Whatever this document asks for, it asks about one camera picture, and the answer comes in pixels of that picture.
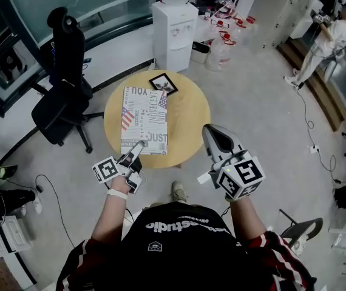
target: gray floor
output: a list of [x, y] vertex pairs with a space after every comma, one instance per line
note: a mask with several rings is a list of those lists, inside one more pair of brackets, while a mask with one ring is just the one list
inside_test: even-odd
[[[328, 290], [344, 290], [346, 276], [341, 277], [341, 273], [346, 272], [346, 266], [342, 265], [346, 258], [331, 250], [335, 237], [327, 232], [333, 215], [338, 214], [333, 207], [334, 185], [330, 174], [321, 167], [318, 155], [312, 155], [308, 149], [304, 105], [282, 79], [283, 75], [290, 75], [290, 66], [275, 50], [257, 56], [246, 50], [239, 54], [239, 59], [226, 72], [210, 72], [203, 65], [191, 62], [183, 74], [203, 90], [212, 122], [235, 132], [251, 154], [259, 158], [267, 178], [252, 200], [264, 223], [278, 232], [285, 229], [288, 222], [279, 215], [279, 208], [298, 221], [323, 217], [321, 233], [307, 243], [301, 260], [318, 278], [316, 290], [324, 285]], [[96, 93], [88, 112], [103, 111], [108, 97], [121, 81]], [[328, 165], [334, 154], [338, 159], [334, 176], [345, 178], [345, 141], [339, 132], [331, 131], [308, 89], [300, 92], [307, 102], [307, 115], [315, 123], [311, 134], [321, 149], [323, 162]], [[85, 129], [94, 148], [90, 155], [85, 153], [76, 131], [62, 147], [51, 145], [37, 133], [6, 162], [19, 164], [13, 179], [21, 184], [32, 185], [40, 173], [50, 178], [75, 244], [90, 236], [106, 195], [106, 188], [97, 183], [91, 165], [110, 155], [117, 156], [106, 140], [101, 118], [90, 121]], [[201, 186], [197, 182], [197, 177], [209, 170], [210, 165], [205, 150], [200, 149], [182, 169], [145, 169], [147, 183], [129, 198], [127, 206], [136, 213], [152, 202], [166, 202], [171, 182], [180, 180], [186, 187], [189, 202], [222, 213], [228, 206], [223, 192], [216, 191], [210, 183]], [[44, 188], [43, 211], [37, 215], [31, 204], [27, 206], [24, 222], [34, 247], [21, 256], [39, 287], [44, 287], [57, 279], [72, 246], [61, 225], [51, 186], [42, 177], [38, 184]], [[231, 217], [226, 216], [225, 221], [231, 228]]]

